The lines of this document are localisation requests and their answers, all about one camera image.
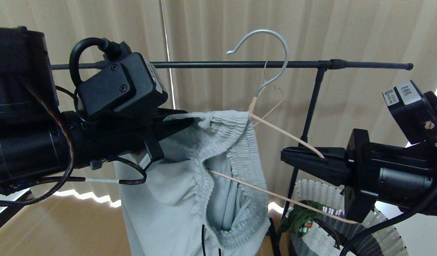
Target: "fabric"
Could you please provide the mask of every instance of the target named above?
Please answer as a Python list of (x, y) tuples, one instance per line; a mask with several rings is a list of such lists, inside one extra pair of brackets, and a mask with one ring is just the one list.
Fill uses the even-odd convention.
[[(202, 256), (255, 255), (266, 231), (267, 194), (207, 169), (266, 189), (258, 145), (248, 112), (173, 115), (193, 125), (160, 141), (165, 158), (142, 185), (119, 188), (132, 254)], [(117, 162), (119, 179), (139, 174)]]
[[(322, 210), (323, 205), (310, 200), (302, 200), (300, 201), (303, 204), (314, 207), (316, 209)], [(288, 212), (288, 217), (284, 218), (280, 223), (280, 231), (281, 232), (291, 232), (296, 234), (298, 237), (303, 237), (308, 232), (308, 229), (311, 228), (311, 225), (305, 225), (306, 222), (312, 222), (312, 220), (321, 215), (318, 212), (312, 211), (310, 209), (306, 209), (302, 206), (295, 204), (291, 211)]]

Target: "drawstring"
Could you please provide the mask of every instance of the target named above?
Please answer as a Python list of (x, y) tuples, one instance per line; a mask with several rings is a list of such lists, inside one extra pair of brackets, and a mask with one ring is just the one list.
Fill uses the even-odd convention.
[[(201, 246), (203, 247), (203, 256), (206, 256), (206, 248), (204, 246), (204, 225), (201, 227)], [(222, 250), (218, 249), (218, 256), (222, 256)]]

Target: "green cloth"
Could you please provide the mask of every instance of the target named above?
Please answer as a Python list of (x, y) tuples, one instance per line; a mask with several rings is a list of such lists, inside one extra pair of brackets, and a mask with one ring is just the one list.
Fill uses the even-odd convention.
[[(303, 204), (314, 207), (319, 210), (323, 210), (323, 205), (310, 200), (300, 201)], [(311, 209), (306, 209), (302, 206), (295, 204), (293, 209), (288, 214), (288, 217), (283, 218), (280, 223), (281, 232), (291, 232), (296, 234), (298, 237), (303, 237), (310, 227), (305, 225), (306, 222), (311, 222), (313, 218), (316, 218), (320, 213), (312, 211)]]

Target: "woven basket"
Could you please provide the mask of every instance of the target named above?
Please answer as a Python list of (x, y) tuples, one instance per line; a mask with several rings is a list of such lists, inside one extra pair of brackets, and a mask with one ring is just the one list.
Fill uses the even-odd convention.
[[(298, 200), (311, 200), (335, 209), (335, 213), (343, 212), (345, 198), (340, 195), (340, 190), (314, 180), (298, 180), (295, 185)], [(370, 211), (361, 224), (347, 224), (322, 215), (319, 219), (336, 230), (338, 233), (351, 239), (362, 230), (376, 225), (387, 218), (379, 210)], [(302, 256), (335, 256), (340, 250), (334, 247), (333, 237), (322, 229), (317, 223), (302, 238), (291, 235), (291, 241), (298, 255)], [(356, 253), (361, 256), (407, 256), (408, 251), (402, 237), (394, 227), (389, 227), (373, 233), (372, 236), (356, 244)]]

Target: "beige curtain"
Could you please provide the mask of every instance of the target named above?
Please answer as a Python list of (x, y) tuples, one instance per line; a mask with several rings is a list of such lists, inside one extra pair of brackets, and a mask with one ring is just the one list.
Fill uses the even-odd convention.
[[(423, 91), (437, 86), (437, 0), (428, 1), (0, 1), (0, 26), (24, 25), (45, 33), (51, 63), (67, 63), (84, 37), (125, 40), (151, 61), (282, 60), (277, 39), (258, 34), (237, 54), (225, 55), (254, 29), (272, 29), (285, 38), (290, 60), (414, 63), (412, 71), (344, 69), (327, 71), (309, 133), (313, 146), (345, 147), (353, 128), (370, 131), (371, 140), (403, 146), (402, 132), (384, 105), (381, 92), (412, 79)], [(85, 52), (82, 62), (100, 60)], [(172, 69), (177, 109), (246, 111), (261, 69)], [(268, 69), (267, 76), (278, 69)], [(158, 70), (169, 87), (168, 70)], [(93, 71), (84, 72), (84, 78)], [(313, 90), (315, 69), (288, 69), (274, 82), (284, 101), (267, 120), (300, 136)], [(56, 84), (72, 90), (68, 71), (55, 71)], [(59, 93), (61, 110), (72, 109)], [(256, 114), (280, 100), (273, 90), (260, 96)], [(297, 143), (264, 125), (256, 128), (268, 188), (286, 194), (292, 167), (280, 162), (280, 150)], [(78, 170), (75, 175), (113, 176), (112, 166)], [(307, 178), (300, 172), (298, 178)], [(74, 183), (79, 193), (118, 198), (113, 185)]]

